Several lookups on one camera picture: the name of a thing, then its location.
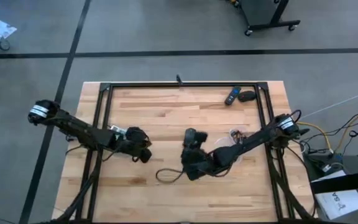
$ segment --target white cable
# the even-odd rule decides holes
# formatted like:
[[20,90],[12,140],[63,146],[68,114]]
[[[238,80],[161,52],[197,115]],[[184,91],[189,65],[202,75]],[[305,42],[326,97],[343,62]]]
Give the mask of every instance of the white cable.
[[302,116],[302,117],[300,118],[300,120],[302,120],[302,119],[304,119],[304,118],[306,118],[306,117],[308,117],[308,116],[311,116],[311,115],[313,115],[313,114],[322,112],[322,111],[324,111],[324,110],[326,110],[326,109],[330,109],[330,108],[332,108],[332,107],[334,107],[334,106],[341,105],[341,104],[343,104],[343,103],[346,103],[346,102],[351,101],[351,100],[356,99],[356,98],[358,98],[358,95],[357,95],[357,96],[353,96],[352,98],[349,98],[349,99],[347,99],[347,100],[341,101],[341,102],[339,102],[339,103],[335,103],[335,104],[333,104],[333,105],[331,105],[331,106],[327,106],[327,107],[325,107],[325,108],[323,108],[323,109],[320,109],[320,110],[315,111],[315,112],[313,112],[313,113],[310,113],[310,114],[308,114],[308,115],[304,115],[304,116]]

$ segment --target metal stand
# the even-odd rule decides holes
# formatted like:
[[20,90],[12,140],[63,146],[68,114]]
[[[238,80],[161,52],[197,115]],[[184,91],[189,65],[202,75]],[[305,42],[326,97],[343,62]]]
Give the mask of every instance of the metal stand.
[[280,21],[288,2],[289,0],[241,0],[239,7],[248,23],[244,34],[250,36],[253,31],[286,26],[289,31],[295,30],[301,22],[300,20]]

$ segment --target black metal frame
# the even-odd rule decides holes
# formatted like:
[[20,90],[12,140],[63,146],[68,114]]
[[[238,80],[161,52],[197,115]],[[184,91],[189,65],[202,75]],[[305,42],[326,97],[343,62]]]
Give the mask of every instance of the black metal frame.
[[[98,93],[98,100],[97,100],[97,103],[96,103],[96,109],[95,109],[95,113],[94,113],[93,126],[97,127],[97,125],[98,125],[99,115],[100,115],[100,110],[101,110],[101,103],[102,103],[102,100],[103,100],[103,96],[104,96],[105,92],[107,91],[108,92],[108,99],[106,101],[106,109],[104,111],[104,118],[103,118],[103,124],[102,124],[103,129],[107,128],[108,120],[109,120],[109,114],[110,114],[109,112],[110,112],[111,102],[112,102],[112,92],[113,92],[114,88],[117,88],[117,87],[139,87],[139,88],[178,87],[179,88],[181,86],[197,87],[197,86],[235,86],[235,85],[248,86],[248,87],[253,87],[254,88],[255,93],[256,93],[256,101],[257,101],[257,107],[258,107],[261,127],[264,127],[266,125],[266,120],[265,120],[264,108],[263,108],[263,105],[262,105],[262,98],[261,98],[260,90],[262,90],[264,95],[265,95],[265,100],[266,100],[269,119],[274,118],[273,106],[272,106],[272,102],[271,102],[271,99],[270,99],[269,87],[267,85],[267,82],[100,83],[99,93]],[[274,200],[274,204],[275,204],[276,214],[277,214],[278,219],[282,219],[283,218],[283,210],[282,210],[282,205],[281,205],[281,201],[280,201],[280,196],[279,196],[279,193],[278,193],[278,185],[277,185],[277,181],[276,181],[275,177],[272,175],[272,169],[275,169],[275,166],[274,166],[274,163],[273,163],[273,157],[272,157],[272,154],[271,154],[271,150],[273,150],[273,149],[268,144],[265,144],[265,151],[266,151],[266,155],[267,155],[267,164],[268,164],[268,169],[269,169],[269,174],[270,174],[270,181],[271,181],[271,184],[272,184],[273,200]],[[96,158],[96,165],[94,167],[94,170],[96,170],[96,180],[93,181],[93,187],[92,187],[91,195],[90,195],[88,213],[87,213],[87,216],[86,216],[86,219],[90,220],[90,221],[93,219],[93,214],[94,214],[94,206],[95,206],[95,203],[96,203],[96,194],[97,194],[97,191],[98,191],[98,180],[99,180],[99,174],[100,174],[100,170],[101,170],[101,158],[102,158],[101,156],[102,156],[103,150],[100,150],[100,151],[98,150],[97,153],[98,153],[98,156]],[[281,152],[279,150],[277,150],[277,157],[278,157],[278,164],[279,164],[279,168],[280,168],[280,173],[281,173],[281,176],[282,176],[283,180],[288,185],[287,174],[286,174],[286,171],[285,171],[285,165],[284,165],[284,161],[283,161],[282,156],[281,156],[280,153]],[[86,185],[87,180],[89,179],[92,156],[93,156],[93,152],[88,151],[88,153],[86,155],[86,159],[85,159],[85,165],[84,165],[81,188],[83,188]],[[287,207],[288,207],[288,216],[289,216],[289,218],[295,218],[295,214],[293,212],[293,207],[292,207],[292,205],[291,205],[291,203],[290,203],[290,201],[288,199],[286,200],[286,203],[287,203]],[[78,203],[78,206],[76,208],[75,219],[80,220],[82,218],[82,213],[83,213],[83,199],[81,199],[80,202]]]
[[274,27],[286,27],[288,26],[288,29],[290,31],[293,31],[292,27],[299,25],[301,22],[300,20],[294,20],[294,21],[280,21],[282,14],[284,13],[285,8],[287,7],[289,0],[280,0],[278,3],[278,6],[274,12],[274,15],[272,16],[271,20],[267,24],[249,24],[249,19],[247,18],[246,13],[242,9],[242,4],[240,4],[241,12],[243,13],[244,17],[246,18],[246,21],[248,23],[247,30],[244,32],[245,35],[249,36],[253,31],[262,30],[262,29],[269,29]]

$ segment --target yellow cable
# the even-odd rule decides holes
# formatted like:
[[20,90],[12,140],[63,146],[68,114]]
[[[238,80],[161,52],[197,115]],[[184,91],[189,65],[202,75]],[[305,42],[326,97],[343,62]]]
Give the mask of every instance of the yellow cable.
[[341,146],[342,146],[342,143],[343,143],[343,140],[345,139],[345,135],[347,133],[347,130],[350,128],[350,126],[358,120],[358,116],[353,118],[353,120],[347,125],[347,128],[345,129],[345,131],[343,132],[343,135],[342,135],[342,138],[341,140],[339,141],[339,144],[338,144],[338,147],[334,149],[334,151],[337,151]]
[[316,128],[317,130],[319,130],[321,132],[321,134],[324,136],[324,138],[326,139],[326,144],[327,144],[328,149],[331,149],[331,144],[329,143],[327,135],[325,134],[325,132],[319,126],[314,125],[314,124],[310,124],[310,123],[306,123],[306,122],[300,122],[300,121],[296,122],[296,123],[301,124],[301,125],[311,126],[311,127]]

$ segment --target white label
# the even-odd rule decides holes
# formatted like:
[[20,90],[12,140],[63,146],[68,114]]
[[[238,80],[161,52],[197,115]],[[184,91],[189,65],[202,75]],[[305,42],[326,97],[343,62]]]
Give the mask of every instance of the white label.
[[282,129],[286,129],[290,126],[293,126],[293,122],[292,122],[292,118],[287,118],[285,119],[284,121],[282,121],[279,126],[282,128]]
[[117,126],[113,125],[111,126],[110,130],[113,130],[115,132],[121,133],[123,135],[125,135],[125,133],[127,133],[127,130],[122,129],[122,128],[118,128]]
[[35,110],[35,109],[31,109],[31,110],[30,110],[30,113],[35,113],[35,114],[37,114],[37,115],[39,115],[39,116],[41,116],[41,117],[43,117],[43,118],[46,118],[46,117],[47,117],[47,114],[46,114],[46,113],[44,113],[44,112],[42,112],[42,111],[39,111],[39,110]]
[[[344,175],[345,172],[340,170],[313,182]],[[330,220],[358,210],[358,192],[356,190],[316,194],[316,199]]]
[[33,109],[36,109],[36,110],[39,110],[39,111],[42,111],[44,113],[48,113],[48,109],[44,108],[43,106],[38,106],[38,105],[34,105],[33,106]]

